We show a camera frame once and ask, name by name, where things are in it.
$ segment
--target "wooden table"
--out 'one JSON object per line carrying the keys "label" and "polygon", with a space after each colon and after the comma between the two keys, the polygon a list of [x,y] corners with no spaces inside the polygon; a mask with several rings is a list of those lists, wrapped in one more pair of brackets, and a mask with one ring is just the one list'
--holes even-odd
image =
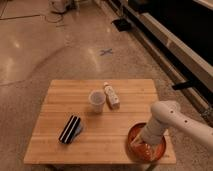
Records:
{"label": "wooden table", "polygon": [[[121,106],[112,111],[105,104],[102,114],[92,114],[88,95],[107,81],[116,90]],[[150,105],[157,101],[151,79],[53,80],[44,100],[25,158],[25,164],[131,164],[125,143],[129,129],[147,122]],[[58,137],[71,114],[81,117],[83,132],[69,145]],[[160,164],[176,162],[165,133],[167,149]]]}

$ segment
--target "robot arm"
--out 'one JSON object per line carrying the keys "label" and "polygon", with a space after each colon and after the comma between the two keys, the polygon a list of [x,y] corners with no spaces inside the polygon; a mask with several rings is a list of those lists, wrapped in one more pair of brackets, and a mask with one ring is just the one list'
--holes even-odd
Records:
{"label": "robot arm", "polygon": [[161,142],[166,129],[173,126],[213,153],[213,128],[183,115],[177,102],[156,102],[151,106],[151,112],[151,119],[133,142],[142,139],[150,145],[157,145]]}

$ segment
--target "floor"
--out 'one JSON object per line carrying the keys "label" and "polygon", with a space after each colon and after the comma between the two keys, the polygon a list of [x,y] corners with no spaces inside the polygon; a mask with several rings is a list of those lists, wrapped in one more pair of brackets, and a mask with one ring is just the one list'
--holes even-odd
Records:
{"label": "floor", "polygon": [[[0,0],[0,14],[6,0]],[[152,78],[160,100],[177,100],[182,112],[203,122],[199,114],[137,42],[131,32],[118,32],[113,12],[94,2],[81,1],[77,9],[60,16],[50,14],[47,0],[8,1],[2,18],[44,16],[0,21],[0,170],[44,171],[23,164],[42,101],[52,79]],[[102,55],[102,50],[112,53]],[[213,170],[207,150],[170,128],[176,165],[157,170]],[[135,165],[70,166],[65,170],[143,170]]]}

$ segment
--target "paper cup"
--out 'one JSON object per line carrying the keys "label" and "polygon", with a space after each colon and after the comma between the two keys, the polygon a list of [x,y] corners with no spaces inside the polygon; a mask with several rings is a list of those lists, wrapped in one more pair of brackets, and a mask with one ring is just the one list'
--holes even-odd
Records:
{"label": "paper cup", "polygon": [[89,102],[94,113],[102,113],[106,95],[101,90],[92,91],[89,95]]}

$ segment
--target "bottle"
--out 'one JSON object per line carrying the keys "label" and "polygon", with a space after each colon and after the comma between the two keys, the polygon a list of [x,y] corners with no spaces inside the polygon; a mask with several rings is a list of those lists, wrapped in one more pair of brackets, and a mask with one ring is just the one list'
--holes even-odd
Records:
{"label": "bottle", "polygon": [[107,102],[111,109],[119,109],[120,108],[120,100],[116,95],[112,86],[110,86],[107,82],[104,83],[104,92],[107,96]]}

